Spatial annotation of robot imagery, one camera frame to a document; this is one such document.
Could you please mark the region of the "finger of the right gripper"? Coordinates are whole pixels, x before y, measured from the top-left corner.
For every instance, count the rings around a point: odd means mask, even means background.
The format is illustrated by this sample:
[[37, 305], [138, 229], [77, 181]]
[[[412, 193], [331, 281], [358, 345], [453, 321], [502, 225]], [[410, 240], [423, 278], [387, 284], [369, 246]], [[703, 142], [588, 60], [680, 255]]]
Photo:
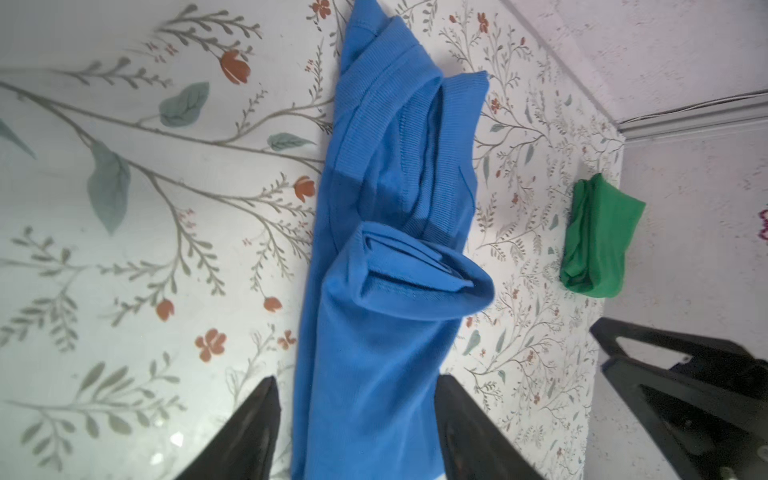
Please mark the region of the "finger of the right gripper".
[[602, 373], [680, 479], [767, 477], [767, 362], [668, 370], [608, 360]]
[[753, 356], [741, 345], [725, 339], [678, 333], [637, 325], [608, 317], [598, 319], [590, 333], [610, 357], [628, 353], [620, 338], [676, 352], [684, 356], [670, 368], [745, 396], [767, 394], [767, 361]]

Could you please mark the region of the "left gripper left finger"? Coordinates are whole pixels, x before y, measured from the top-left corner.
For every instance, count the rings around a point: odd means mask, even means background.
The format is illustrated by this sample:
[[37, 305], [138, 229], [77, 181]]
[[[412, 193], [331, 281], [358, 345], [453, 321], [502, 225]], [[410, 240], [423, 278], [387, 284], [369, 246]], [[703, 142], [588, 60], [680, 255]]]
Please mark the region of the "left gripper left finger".
[[277, 380], [264, 378], [178, 480], [265, 480], [281, 421]]

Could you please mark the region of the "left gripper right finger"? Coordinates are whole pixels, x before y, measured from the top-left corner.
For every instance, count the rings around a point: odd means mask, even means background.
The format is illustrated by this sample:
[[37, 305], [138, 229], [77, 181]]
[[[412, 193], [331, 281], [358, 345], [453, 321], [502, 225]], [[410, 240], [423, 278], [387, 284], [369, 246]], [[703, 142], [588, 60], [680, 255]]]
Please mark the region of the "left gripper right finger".
[[434, 404], [448, 480], [542, 480], [453, 376], [438, 378]]

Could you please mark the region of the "green tank top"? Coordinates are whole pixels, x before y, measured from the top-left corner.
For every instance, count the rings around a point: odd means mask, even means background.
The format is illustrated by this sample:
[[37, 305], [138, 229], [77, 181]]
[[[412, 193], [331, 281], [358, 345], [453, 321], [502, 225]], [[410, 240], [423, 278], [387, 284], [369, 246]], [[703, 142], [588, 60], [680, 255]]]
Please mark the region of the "green tank top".
[[598, 299], [621, 292], [625, 255], [645, 207], [600, 173], [576, 182], [560, 267], [566, 289]]

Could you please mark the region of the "blue tank top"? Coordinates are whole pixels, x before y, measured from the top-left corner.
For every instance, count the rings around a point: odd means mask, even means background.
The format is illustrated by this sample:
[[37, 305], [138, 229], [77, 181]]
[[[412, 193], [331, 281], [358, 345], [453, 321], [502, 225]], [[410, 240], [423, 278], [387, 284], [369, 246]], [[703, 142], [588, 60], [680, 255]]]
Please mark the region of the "blue tank top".
[[464, 247], [489, 87], [445, 77], [398, 17], [346, 27], [298, 334], [295, 479], [435, 479], [434, 396], [466, 316], [494, 299]]

